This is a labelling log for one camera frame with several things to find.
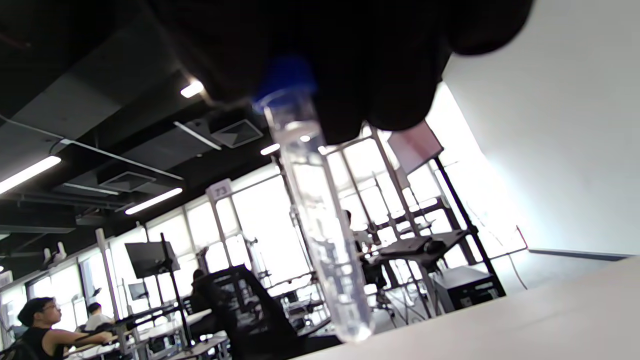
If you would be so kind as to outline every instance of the glasses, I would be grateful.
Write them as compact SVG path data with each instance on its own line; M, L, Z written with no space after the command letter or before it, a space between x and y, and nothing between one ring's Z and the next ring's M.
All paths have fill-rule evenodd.
M60 306L58 306L58 305L47 305L47 306L42 308L42 312L45 312L45 311L47 311L49 309L55 309L55 310L60 311Z

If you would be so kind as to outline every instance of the black tank top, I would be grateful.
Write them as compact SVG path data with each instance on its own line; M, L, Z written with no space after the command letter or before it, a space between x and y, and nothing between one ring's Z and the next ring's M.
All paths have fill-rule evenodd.
M65 352L65 347L63 345L58 345L56 347L53 356L47 354L42 348L42 338L44 338L44 335L49 330L51 329L30 327L29 330L24 332L21 340L33 349L33 352L38 356L38 360L62 360Z

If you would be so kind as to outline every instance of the blue cap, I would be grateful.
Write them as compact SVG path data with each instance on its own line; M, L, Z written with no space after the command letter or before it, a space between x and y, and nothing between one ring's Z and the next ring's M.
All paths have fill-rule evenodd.
M285 89L300 89L308 92L316 90L311 67L301 56L278 56L270 61L257 95L253 98L253 108L259 113L264 113L266 104L263 104L263 99Z

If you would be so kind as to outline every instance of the computer tower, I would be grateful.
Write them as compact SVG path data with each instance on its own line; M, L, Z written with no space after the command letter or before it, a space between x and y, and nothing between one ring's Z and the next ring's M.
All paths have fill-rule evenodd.
M499 297L495 276L467 266L446 269L432 278L445 313Z

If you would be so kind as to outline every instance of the black ceiling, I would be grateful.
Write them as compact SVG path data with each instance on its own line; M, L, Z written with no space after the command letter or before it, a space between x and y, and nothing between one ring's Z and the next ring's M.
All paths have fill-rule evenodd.
M0 79L0 115L11 120L0 120L0 180L50 154L62 159L0 195L0 234L11 234L0 240L0 265L14 277L37 270L44 247L63 241L77 252L95 243L96 227L122 233L269 161L260 155L272 143L266 123L250 110L211 109L198 95L180 95L189 81L135 1L3 1ZM211 135L244 119L259 130L246 144L231 148ZM175 187L185 191L124 215Z

